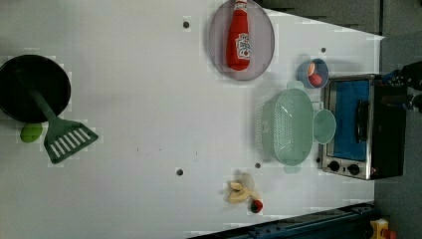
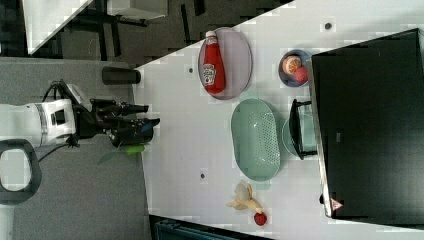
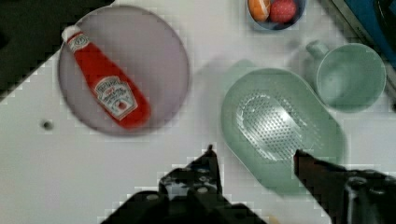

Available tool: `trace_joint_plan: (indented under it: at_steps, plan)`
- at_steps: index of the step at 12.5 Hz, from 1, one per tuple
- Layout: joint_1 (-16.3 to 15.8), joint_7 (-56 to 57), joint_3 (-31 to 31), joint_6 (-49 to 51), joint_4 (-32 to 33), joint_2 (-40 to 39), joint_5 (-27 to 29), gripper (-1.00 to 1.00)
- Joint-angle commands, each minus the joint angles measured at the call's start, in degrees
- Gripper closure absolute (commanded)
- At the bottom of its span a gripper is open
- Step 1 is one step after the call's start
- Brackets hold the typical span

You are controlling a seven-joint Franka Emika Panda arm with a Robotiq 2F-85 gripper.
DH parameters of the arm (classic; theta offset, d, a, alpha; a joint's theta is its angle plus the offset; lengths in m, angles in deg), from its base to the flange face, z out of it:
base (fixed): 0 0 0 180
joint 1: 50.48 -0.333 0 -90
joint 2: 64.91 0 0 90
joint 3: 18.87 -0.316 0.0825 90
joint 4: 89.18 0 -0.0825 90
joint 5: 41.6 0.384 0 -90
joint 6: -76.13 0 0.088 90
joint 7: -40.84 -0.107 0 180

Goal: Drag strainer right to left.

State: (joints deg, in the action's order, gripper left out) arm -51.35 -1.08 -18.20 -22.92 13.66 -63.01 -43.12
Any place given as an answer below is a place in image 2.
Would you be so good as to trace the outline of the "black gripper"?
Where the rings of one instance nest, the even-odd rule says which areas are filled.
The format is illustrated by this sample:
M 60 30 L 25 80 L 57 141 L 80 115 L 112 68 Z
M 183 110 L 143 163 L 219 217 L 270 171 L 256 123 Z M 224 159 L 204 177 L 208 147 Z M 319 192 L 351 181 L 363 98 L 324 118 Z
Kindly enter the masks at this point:
M 146 144 L 153 139 L 154 126 L 160 123 L 155 119 L 127 119 L 130 114 L 146 113 L 148 105 L 135 105 L 114 100 L 91 99 L 92 109 L 82 104 L 74 105 L 76 132 L 73 145 L 78 141 L 89 139 L 97 134 L 106 134 L 115 147 Z

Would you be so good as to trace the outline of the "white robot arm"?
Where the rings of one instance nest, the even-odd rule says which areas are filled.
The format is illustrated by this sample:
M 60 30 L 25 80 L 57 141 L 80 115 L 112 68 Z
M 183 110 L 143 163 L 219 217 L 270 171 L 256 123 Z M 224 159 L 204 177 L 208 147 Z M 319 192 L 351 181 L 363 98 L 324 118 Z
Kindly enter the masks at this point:
M 1 203 L 18 205 L 30 199 L 42 182 L 36 150 L 51 146 L 77 147 L 82 139 L 109 136 L 113 146 L 142 145 L 153 139 L 156 119 L 131 119 L 147 105 L 92 99 L 70 99 L 1 106 Z

